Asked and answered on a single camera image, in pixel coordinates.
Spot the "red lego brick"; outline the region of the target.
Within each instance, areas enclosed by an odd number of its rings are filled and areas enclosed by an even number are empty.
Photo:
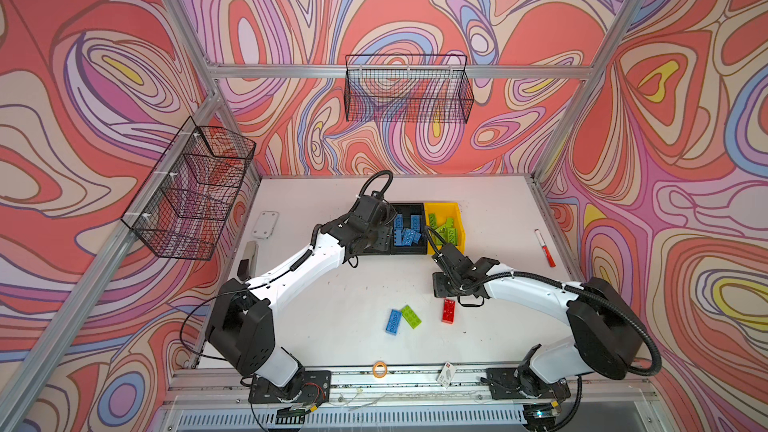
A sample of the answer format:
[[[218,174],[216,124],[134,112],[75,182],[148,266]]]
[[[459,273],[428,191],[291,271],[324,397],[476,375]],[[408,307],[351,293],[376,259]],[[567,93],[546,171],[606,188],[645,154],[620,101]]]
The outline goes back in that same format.
[[[455,321],[456,302],[446,298],[443,301],[441,321],[446,324],[453,324]]]

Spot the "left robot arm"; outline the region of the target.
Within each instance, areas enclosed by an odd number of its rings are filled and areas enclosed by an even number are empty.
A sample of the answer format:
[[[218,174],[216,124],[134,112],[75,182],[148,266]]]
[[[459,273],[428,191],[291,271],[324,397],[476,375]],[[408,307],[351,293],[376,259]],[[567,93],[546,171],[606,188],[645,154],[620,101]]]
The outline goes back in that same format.
[[[310,242],[285,262],[247,282],[226,282],[213,302],[206,342],[241,376],[282,389],[292,385],[302,366],[278,344],[278,313],[323,275],[373,247],[390,215],[383,191],[360,193],[347,213],[316,225]]]

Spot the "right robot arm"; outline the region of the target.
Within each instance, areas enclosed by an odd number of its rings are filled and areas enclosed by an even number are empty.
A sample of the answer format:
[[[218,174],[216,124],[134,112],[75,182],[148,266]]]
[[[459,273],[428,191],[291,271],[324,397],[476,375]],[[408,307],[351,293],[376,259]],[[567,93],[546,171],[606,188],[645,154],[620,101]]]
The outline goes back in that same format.
[[[522,271],[496,259],[470,259],[435,229],[427,240],[439,267],[433,274],[437,298],[458,303],[473,297],[507,301],[550,316],[569,327],[569,335],[529,349],[513,372],[515,390],[538,398],[571,376],[597,373],[612,380],[627,375],[652,377],[663,365],[658,345],[631,307],[607,281],[561,282]]]

